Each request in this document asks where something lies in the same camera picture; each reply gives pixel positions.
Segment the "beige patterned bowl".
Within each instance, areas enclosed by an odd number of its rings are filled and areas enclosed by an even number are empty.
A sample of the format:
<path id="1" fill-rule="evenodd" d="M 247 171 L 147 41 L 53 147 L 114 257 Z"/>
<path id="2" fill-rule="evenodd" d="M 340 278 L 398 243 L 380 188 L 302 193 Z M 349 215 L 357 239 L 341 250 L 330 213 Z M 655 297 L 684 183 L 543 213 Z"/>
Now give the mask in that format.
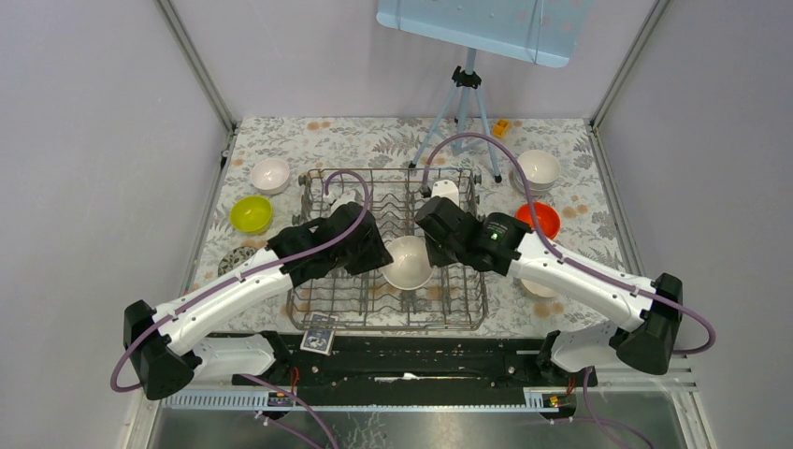
<path id="1" fill-rule="evenodd" d="M 558 293 L 554 289 L 541 285 L 537 282 L 521 280 L 520 284 L 524 290 L 533 297 L 548 299 L 558 296 Z"/>
<path id="2" fill-rule="evenodd" d="M 381 269 L 384 279 L 397 289 L 417 290 L 425 286 L 434 274 L 425 240 L 417 236 L 402 236 L 385 245 L 393 262 Z"/>

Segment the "grey wire dish rack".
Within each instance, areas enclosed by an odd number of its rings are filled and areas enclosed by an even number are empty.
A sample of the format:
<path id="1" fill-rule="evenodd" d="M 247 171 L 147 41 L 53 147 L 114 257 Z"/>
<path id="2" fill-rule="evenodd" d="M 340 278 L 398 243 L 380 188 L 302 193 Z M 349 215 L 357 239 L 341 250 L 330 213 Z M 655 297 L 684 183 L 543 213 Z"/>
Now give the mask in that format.
<path id="1" fill-rule="evenodd" d="M 289 293 L 292 324 L 305 330 L 328 315 L 350 331 L 475 330 L 488 312 L 484 276 L 459 263 L 434 268 L 414 215 L 426 203 L 415 168 L 359 168 L 370 191 L 370 211 L 394 262 L 356 276 L 337 268 Z"/>

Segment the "orange bowl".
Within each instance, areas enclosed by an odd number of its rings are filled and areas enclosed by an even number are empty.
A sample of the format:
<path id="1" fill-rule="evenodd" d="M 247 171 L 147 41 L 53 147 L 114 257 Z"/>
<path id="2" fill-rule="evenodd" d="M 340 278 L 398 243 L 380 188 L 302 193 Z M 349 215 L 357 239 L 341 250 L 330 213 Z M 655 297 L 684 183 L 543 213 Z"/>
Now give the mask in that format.
<path id="1" fill-rule="evenodd" d="M 542 234 L 548 239 L 555 239 L 561 230 L 561 220 L 557 212 L 551 206 L 541 202 L 534 202 L 533 207 L 534 211 L 536 212 Z M 517 220 L 526 223 L 532 230 L 535 229 L 535 221 L 532 218 L 528 204 L 522 205 L 515 212 L 514 217 Z"/>

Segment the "white ribbed bowl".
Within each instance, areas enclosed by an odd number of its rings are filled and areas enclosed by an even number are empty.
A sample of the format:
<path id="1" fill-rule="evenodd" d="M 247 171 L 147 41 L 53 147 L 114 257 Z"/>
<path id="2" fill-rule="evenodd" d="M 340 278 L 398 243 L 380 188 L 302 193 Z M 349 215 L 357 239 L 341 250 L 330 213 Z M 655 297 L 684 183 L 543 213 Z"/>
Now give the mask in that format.
<path id="1" fill-rule="evenodd" d="M 510 180 L 511 180 L 512 186 L 513 186 L 513 187 L 514 187 L 514 188 L 515 188 L 515 189 L 516 189 L 516 190 L 517 190 L 517 191 L 518 191 L 518 192 L 519 192 L 521 195 L 523 195 L 523 194 L 526 192 L 526 189 L 525 189 L 525 187 L 524 187 L 523 183 L 522 183 L 522 182 L 519 180 L 519 178 L 518 178 L 518 176 L 517 176 L 517 174 L 516 174 L 516 173 L 514 173 L 514 172 L 513 172 L 513 173 L 511 173 L 511 174 L 510 174 Z M 529 182 L 528 182 L 528 185 L 529 185 L 529 187 L 530 187 L 531 194 L 532 194 L 534 197 L 537 197 L 537 196 L 545 196 L 545 195 L 547 195 L 547 194 L 548 194 L 548 193 L 549 193 L 549 192 L 552 190 L 552 188 L 554 187 L 554 185 L 553 185 L 552 183 L 549 183 L 549 184 L 537 184 L 537 183 L 534 183 L 534 182 L 532 182 L 532 181 L 529 181 Z"/>
<path id="2" fill-rule="evenodd" d="M 540 150 L 522 152 L 518 163 L 526 179 L 535 186 L 553 185 L 561 175 L 559 161 L 550 153 Z"/>

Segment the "yellow-green bowl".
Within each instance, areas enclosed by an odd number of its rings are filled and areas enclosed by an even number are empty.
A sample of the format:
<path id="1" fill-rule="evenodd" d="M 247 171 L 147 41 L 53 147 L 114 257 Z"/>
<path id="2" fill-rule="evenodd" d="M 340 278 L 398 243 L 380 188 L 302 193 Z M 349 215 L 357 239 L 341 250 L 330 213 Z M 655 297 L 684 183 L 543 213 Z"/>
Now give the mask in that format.
<path id="1" fill-rule="evenodd" d="M 265 233 L 273 220 L 273 207 L 263 196 L 245 196 L 230 210 L 229 221 L 239 232 L 249 235 Z"/>

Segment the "pink patterned bowl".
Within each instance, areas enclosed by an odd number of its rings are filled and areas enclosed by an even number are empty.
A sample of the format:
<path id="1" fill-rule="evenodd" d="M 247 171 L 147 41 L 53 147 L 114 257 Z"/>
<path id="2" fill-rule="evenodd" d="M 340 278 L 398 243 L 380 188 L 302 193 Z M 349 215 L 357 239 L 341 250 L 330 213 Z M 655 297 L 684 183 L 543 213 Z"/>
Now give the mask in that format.
<path id="1" fill-rule="evenodd" d="M 253 257 L 257 251 L 258 249 L 253 246 L 239 246 L 231 250 L 219 262 L 217 266 L 217 275 L 221 277 L 227 272 L 238 268 Z"/>

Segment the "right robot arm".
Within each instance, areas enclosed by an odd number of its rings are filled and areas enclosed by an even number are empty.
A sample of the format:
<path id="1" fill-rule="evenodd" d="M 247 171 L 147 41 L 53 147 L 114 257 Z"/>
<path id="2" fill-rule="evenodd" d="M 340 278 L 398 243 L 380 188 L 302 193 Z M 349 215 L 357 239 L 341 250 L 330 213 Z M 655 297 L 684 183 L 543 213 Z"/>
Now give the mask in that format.
<path id="1" fill-rule="evenodd" d="M 668 372 L 682 321 L 670 307 L 682 284 L 671 275 L 652 281 L 583 260 L 501 212 L 480 220 L 450 199 L 432 197 L 416 213 L 429 260 L 460 263 L 479 272 L 538 283 L 600 313 L 605 322 L 547 335 L 536 361 L 538 376 L 559 385 L 587 367 L 621 362 L 643 373 Z"/>

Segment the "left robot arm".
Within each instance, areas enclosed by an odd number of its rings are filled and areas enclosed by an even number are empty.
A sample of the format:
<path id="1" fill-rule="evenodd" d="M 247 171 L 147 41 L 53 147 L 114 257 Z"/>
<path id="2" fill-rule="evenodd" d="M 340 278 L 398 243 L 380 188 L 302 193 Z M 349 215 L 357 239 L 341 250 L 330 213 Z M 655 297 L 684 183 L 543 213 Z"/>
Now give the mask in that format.
<path id="1" fill-rule="evenodd" d="M 118 377 L 131 363 L 149 400 L 167 398 L 197 376 L 258 375 L 279 384 L 289 375 L 287 355 L 272 349 L 261 336 L 240 344 L 221 343 L 210 333 L 254 303 L 286 293 L 336 268 L 350 275 L 391 264 L 374 216 L 348 202 L 329 217 L 289 226 L 267 245 L 214 282 L 152 307 L 143 300 L 123 312 L 124 353 L 111 374 L 111 388 L 123 392 Z"/>

